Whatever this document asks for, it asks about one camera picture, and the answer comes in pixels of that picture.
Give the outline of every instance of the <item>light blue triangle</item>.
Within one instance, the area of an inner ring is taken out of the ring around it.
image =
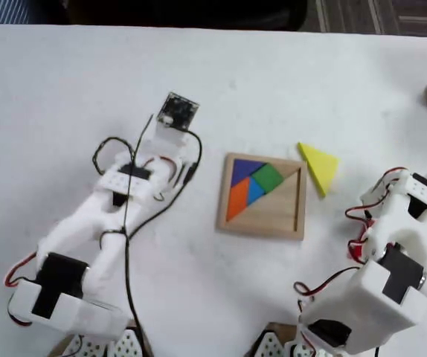
[[[248,186],[248,204],[251,205],[253,202],[258,200],[265,194],[265,190],[250,176],[250,185]]]

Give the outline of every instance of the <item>white table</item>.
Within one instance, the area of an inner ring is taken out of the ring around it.
[[[169,91],[200,103],[205,157],[132,244],[135,303],[156,357],[238,357],[267,322],[295,322],[295,280],[350,264],[359,227],[343,212],[359,194],[398,164],[427,173],[426,84],[421,38],[0,26],[0,356],[43,356],[61,338],[12,324],[2,276],[89,194],[97,144],[134,141]],[[226,152],[299,158],[299,141],[341,159],[334,194],[308,181],[305,240],[216,231]],[[127,309],[121,273],[106,298]],[[386,356],[427,356],[427,317]]]

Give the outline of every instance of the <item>yellow triangle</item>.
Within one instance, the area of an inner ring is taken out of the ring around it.
[[[321,152],[310,145],[298,143],[298,149],[308,162],[309,170],[321,195],[325,197],[330,189],[331,181],[336,175],[339,160],[335,156]]]

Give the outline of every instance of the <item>white robot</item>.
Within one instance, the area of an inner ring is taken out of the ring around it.
[[[111,278],[116,265],[123,262],[132,232],[162,207],[158,201],[164,201],[165,196],[166,203],[172,202],[192,178],[202,145],[188,127],[198,107],[177,94],[169,94],[156,118],[153,139],[142,141],[141,135],[134,150],[115,138],[129,150],[119,153],[106,172],[97,165],[97,153],[113,138],[100,145],[93,159],[102,176],[87,200],[40,240],[36,279],[10,281],[14,271],[6,277],[5,285],[16,287],[8,306],[15,322],[38,322],[67,334],[96,336],[106,341],[118,340],[124,334],[131,317],[116,306],[99,301],[97,293]],[[196,158],[191,158],[196,154],[195,146],[185,144],[188,134],[199,142]],[[98,239],[101,248],[92,264],[68,256],[90,239]]]
[[[361,239],[364,265],[345,285],[332,284],[304,307],[299,330],[308,344],[355,355],[382,346],[423,319],[427,179],[400,169],[384,175],[361,197],[362,208],[368,209]],[[301,295],[315,295],[299,287]]]

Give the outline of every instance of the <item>tangram puzzle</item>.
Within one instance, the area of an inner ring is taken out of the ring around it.
[[[228,154],[219,227],[240,233],[303,239],[306,164]]]

